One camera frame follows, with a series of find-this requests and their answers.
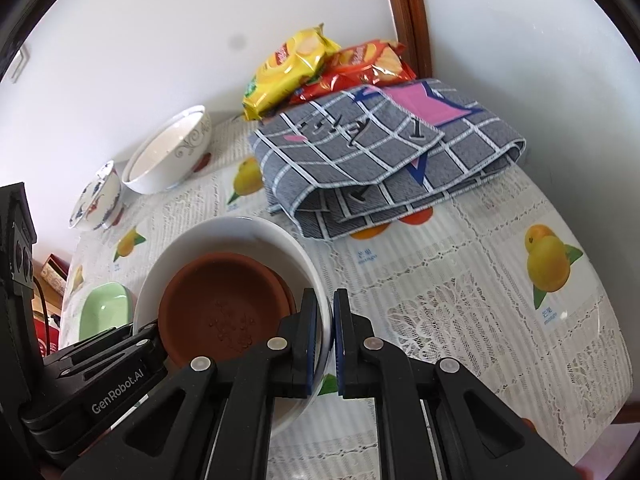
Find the green square plate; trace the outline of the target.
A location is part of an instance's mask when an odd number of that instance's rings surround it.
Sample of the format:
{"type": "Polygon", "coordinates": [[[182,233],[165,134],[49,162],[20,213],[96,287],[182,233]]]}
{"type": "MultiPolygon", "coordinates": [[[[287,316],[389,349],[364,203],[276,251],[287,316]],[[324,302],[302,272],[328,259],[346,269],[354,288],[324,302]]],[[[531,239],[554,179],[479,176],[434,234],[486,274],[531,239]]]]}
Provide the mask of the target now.
{"type": "Polygon", "coordinates": [[[79,322],[79,339],[119,328],[132,322],[136,297],[117,282],[109,282],[93,289],[82,306],[79,322]]]}

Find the brown clay dish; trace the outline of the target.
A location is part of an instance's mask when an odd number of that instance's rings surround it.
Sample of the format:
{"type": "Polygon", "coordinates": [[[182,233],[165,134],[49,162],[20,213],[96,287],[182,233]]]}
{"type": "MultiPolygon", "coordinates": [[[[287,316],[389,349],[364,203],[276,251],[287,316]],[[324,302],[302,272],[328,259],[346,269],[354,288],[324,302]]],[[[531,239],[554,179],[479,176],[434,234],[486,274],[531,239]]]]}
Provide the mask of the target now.
{"type": "Polygon", "coordinates": [[[158,308],[160,339],[178,367],[197,356],[224,362],[276,336],[290,315],[268,266],[234,252],[210,252],[169,282],[158,308]]]}
{"type": "Polygon", "coordinates": [[[271,274],[273,274],[274,277],[278,280],[282,290],[285,293],[286,299],[288,300],[288,312],[290,312],[290,314],[295,314],[297,312],[296,301],[292,293],[292,290],[288,287],[288,283],[282,278],[282,276],[279,273],[277,273],[276,271],[273,271],[270,268],[269,270],[271,274]]]}

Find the white bowl blue trim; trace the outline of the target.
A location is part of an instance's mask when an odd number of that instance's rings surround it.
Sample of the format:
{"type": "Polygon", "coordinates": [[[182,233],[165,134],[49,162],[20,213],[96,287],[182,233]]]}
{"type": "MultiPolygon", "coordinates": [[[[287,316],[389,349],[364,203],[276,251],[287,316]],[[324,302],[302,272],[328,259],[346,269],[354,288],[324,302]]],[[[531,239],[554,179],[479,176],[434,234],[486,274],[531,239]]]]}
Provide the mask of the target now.
{"type": "Polygon", "coordinates": [[[303,299],[311,288],[318,299],[317,342],[311,395],[303,401],[277,400],[271,434],[276,436],[291,426],[318,396],[331,350],[332,309],[320,275],[294,237],[275,223],[259,217],[218,217],[206,220],[180,234],[153,261],[146,274],[134,310],[134,331],[157,320],[160,298],[171,278],[184,266],[209,252],[237,252],[276,271],[303,299]]]}

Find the red gift bag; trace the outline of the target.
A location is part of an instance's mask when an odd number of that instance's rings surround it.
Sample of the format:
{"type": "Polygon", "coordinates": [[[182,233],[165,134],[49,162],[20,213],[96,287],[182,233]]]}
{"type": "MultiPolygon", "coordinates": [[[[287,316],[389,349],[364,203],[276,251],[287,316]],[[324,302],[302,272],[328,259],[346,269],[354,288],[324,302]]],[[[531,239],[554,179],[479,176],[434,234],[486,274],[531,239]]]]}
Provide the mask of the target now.
{"type": "Polygon", "coordinates": [[[58,324],[55,323],[55,318],[49,316],[48,322],[44,322],[43,315],[36,312],[34,314],[34,324],[41,355],[48,356],[51,353],[57,352],[60,329],[58,328],[58,324]]]}

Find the patterned red box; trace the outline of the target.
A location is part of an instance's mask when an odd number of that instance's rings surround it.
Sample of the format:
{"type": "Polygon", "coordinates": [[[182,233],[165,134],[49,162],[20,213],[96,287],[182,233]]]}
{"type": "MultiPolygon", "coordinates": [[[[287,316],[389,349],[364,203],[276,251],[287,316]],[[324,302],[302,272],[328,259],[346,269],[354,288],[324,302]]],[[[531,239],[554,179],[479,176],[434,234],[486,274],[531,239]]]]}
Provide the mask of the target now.
{"type": "Polygon", "coordinates": [[[41,277],[60,296],[64,295],[70,264],[55,254],[48,255],[40,271],[41,277]]]}

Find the fruit print tablecloth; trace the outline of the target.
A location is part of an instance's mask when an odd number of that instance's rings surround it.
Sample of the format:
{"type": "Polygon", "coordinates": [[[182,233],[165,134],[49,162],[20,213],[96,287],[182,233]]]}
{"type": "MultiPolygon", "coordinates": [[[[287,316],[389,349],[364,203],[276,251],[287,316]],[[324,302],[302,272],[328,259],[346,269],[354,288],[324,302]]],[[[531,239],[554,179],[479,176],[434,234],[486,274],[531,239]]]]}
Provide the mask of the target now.
{"type": "MultiPolygon", "coordinates": [[[[264,193],[234,197],[253,125],[214,130],[213,160],[178,188],[135,198],[118,226],[82,234],[70,264],[60,345],[78,341],[82,306],[96,286],[138,292],[165,247],[223,214],[265,216],[264,193]]],[[[565,458],[576,462],[631,393],[631,362],[614,309],[587,256],[536,304],[524,245],[531,226],[577,240],[518,167],[436,205],[429,216],[333,242],[305,240],[324,289],[344,287],[375,333],[409,356],[451,356],[473,372],[565,458]]]]}

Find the blue red patterned footed bowl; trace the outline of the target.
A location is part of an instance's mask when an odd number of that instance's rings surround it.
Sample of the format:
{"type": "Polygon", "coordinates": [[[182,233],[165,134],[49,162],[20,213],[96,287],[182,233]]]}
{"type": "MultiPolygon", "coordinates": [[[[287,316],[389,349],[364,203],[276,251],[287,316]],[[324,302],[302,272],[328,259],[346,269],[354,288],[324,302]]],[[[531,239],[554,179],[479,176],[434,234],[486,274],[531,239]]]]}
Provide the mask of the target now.
{"type": "Polygon", "coordinates": [[[123,210],[122,181],[114,160],[109,160],[80,193],[68,226],[82,232],[106,230],[123,210]]]}

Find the grey checked folded cloth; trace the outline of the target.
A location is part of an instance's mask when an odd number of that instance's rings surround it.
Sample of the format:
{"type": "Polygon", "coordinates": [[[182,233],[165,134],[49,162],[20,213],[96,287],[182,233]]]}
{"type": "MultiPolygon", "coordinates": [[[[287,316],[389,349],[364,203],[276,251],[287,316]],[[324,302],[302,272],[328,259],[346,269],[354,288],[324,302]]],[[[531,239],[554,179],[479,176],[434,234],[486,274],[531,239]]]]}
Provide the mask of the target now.
{"type": "Polygon", "coordinates": [[[450,84],[427,78],[330,93],[248,137],[273,211],[335,240],[416,214],[513,166],[526,141],[450,84]]]}

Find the large white bowl grey scrolls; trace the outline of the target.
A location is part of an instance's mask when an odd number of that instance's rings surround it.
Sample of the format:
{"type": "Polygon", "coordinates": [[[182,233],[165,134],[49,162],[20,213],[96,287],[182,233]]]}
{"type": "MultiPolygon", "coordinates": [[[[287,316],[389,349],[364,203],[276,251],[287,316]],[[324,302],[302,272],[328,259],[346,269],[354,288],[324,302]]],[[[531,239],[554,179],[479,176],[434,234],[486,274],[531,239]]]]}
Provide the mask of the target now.
{"type": "Polygon", "coordinates": [[[212,136],[204,105],[195,105],[168,119],[128,160],[122,183],[142,195],[173,188],[200,162],[212,136]]]}

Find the red orange chips bag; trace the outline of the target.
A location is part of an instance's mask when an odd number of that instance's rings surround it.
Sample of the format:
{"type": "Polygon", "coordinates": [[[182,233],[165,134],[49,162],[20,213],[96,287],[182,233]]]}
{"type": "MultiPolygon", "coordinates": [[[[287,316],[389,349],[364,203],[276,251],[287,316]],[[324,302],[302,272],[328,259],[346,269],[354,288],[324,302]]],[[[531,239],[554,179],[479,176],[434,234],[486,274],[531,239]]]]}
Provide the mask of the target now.
{"type": "Polygon", "coordinates": [[[415,80],[416,74],[402,59],[404,51],[405,46],[397,41],[379,39],[339,50],[324,63],[318,75],[294,91],[288,105],[362,84],[384,87],[415,80]]]}

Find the yellow chips bag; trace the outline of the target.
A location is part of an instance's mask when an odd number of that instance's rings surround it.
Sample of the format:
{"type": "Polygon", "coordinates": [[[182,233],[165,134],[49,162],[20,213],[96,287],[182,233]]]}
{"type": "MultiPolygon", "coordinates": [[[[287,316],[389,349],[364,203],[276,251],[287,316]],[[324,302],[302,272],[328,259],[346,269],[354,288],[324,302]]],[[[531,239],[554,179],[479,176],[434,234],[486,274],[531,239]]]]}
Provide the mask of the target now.
{"type": "Polygon", "coordinates": [[[262,119],[308,80],[341,47],[323,33],[323,25],[299,30],[258,67],[242,101],[246,120],[262,119]]]}

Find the brown wooden corner trim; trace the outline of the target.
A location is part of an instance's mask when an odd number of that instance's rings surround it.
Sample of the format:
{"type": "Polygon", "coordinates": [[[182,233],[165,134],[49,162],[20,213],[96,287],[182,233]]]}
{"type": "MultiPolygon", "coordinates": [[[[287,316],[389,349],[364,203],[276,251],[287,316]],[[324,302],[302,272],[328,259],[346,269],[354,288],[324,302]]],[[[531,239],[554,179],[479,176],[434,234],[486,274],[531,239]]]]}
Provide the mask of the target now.
{"type": "Polygon", "coordinates": [[[396,34],[406,47],[404,59],[419,78],[433,76],[430,34],[424,0],[390,0],[396,34]]]}

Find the wooden board by wall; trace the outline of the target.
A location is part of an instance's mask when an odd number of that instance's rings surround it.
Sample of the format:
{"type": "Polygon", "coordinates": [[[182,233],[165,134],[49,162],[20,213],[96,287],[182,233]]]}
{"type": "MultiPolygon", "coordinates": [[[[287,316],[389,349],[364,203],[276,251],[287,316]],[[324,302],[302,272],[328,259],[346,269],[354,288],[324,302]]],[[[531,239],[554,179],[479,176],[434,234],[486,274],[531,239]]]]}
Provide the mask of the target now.
{"type": "Polygon", "coordinates": [[[42,288],[43,299],[46,302],[48,313],[61,316],[63,297],[41,276],[42,264],[35,261],[32,266],[34,267],[34,277],[38,278],[42,288]]]}

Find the white wall light switch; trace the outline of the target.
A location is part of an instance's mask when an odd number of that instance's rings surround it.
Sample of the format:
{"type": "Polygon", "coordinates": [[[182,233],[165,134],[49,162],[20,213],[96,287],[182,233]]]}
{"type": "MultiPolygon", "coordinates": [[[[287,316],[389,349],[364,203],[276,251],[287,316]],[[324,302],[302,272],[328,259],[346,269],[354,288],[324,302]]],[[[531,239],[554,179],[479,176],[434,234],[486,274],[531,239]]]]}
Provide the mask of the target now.
{"type": "Polygon", "coordinates": [[[24,68],[30,60],[30,54],[26,44],[22,44],[17,50],[8,68],[8,76],[12,84],[15,84],[21,77],[24,68]]]}

